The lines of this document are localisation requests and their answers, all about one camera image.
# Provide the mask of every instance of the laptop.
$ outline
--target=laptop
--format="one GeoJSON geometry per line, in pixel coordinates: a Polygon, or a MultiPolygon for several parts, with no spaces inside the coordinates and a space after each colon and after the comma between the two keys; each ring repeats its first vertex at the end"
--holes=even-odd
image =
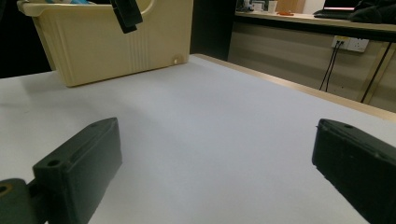
{"type": "Polygon", "coordinates": [[[360,0],[325,0],[322,10],[314,13],[315,18],[347,20],[360,0]]]}

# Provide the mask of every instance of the orange object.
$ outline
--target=orange object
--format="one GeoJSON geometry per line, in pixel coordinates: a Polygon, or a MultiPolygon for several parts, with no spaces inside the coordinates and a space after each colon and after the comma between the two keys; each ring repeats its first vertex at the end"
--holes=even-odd
{"type": "Polygon", "coordinates": [[[276,15],[281,15],[281,16],[294,16],[293,13],[291,13],[291,12],[285,12],[285,11],[280,11],[280,12],[276,13],[276,15]]]}

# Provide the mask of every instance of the beige basket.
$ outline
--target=beige basket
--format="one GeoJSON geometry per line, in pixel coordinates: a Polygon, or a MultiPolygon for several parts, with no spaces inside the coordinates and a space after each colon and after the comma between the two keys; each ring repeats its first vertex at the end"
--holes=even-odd
{"type": "Polygon", "coordinates": [[[192,0],[137,0],[143,22],[124,34],[111,5],[19,1],[66,86],[186,63],[192,0]]]}

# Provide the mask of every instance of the screw hole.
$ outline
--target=screw hole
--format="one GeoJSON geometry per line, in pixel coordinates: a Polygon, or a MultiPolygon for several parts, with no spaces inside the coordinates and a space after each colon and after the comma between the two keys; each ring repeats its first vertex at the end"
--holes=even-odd
{"type": "Polygon", "coordinates": [[[49,163],[48,163],[48,166],[56,166],[56,165],[58,165],[60,163],[60,161],[50,161],[49,163]]]}
{"type": "Polygon", "coordinates": [[[0,186],[0,193],[3,193],[7,190],[6,186],[0,186]]]}

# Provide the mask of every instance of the table surface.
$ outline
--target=table surface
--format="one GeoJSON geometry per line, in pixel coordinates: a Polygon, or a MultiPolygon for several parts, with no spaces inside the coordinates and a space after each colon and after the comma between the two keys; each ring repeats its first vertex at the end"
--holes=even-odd
{"type": "Polygon", "coordinates": [[[312,164],[316,126],[396,146],[394,114],[203,58],[75,88],[56,72],[1,79],[0,179],[32,180],[53,149],[117,117],[123,165],[90,223],[367,223],[312,164]]]}

